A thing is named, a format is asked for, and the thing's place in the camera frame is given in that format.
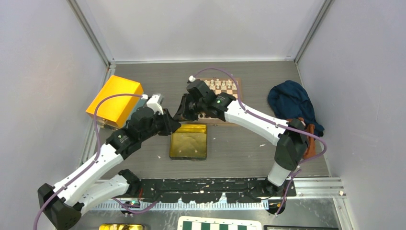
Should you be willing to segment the gold metal tray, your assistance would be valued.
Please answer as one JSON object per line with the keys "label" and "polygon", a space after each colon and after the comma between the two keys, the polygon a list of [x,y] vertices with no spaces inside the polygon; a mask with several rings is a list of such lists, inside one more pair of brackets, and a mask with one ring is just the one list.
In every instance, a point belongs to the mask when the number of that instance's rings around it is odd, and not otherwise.
{"label": "gold metal tray", "polygon": [[171,135],[169,157],[172,160],[204,161],[207,158],[207,125],[182,124]]}

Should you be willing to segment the wooden chess board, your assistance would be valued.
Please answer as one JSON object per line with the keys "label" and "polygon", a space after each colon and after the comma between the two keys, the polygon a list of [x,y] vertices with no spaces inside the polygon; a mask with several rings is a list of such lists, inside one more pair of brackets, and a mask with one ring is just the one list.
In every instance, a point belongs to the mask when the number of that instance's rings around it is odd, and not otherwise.
{"label": "wooden chess board", "polygon": [[187,121],[219,124],[225,122],[227,106],[239,98],[241,80],[190,77],[182,99],[181,118]]}

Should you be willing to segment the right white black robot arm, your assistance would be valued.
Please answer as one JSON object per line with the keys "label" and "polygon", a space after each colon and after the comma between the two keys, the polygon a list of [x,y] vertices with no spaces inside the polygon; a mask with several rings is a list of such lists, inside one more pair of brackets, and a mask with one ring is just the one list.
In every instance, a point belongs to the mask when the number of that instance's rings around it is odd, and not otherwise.
{"label": "right white black robot arm", "polygon": [[178,121],[197,121],[206,117],[242,126],[268,140],[276,147],[274,164],[267,175],[266,191],[277,197],[284,183],[297,168],[307,151],[308,138],[301,120],[277,119],[243,104],[233,94],[216,93],[202,80],[189,81],[174,116]]}

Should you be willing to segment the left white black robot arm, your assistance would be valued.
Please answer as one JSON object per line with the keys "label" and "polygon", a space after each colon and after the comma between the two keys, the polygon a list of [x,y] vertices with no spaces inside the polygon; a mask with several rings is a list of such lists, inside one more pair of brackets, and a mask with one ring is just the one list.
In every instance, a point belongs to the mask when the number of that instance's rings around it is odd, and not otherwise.
{"label": "left white black robot arm", "polygon": [[58,230],[72,228],[89,208],[111,197],[138,195],[140,179],[129,169],[119,171],[98,186],[93,184],[107,171],[141,148],[143,141],[155,136],[168,136],[181,127],[169,114],[148,107],[138,108],[126,125],[114,131],[98,153],[71,175],[55,185],[43,184],[38,189],[41,211]]}

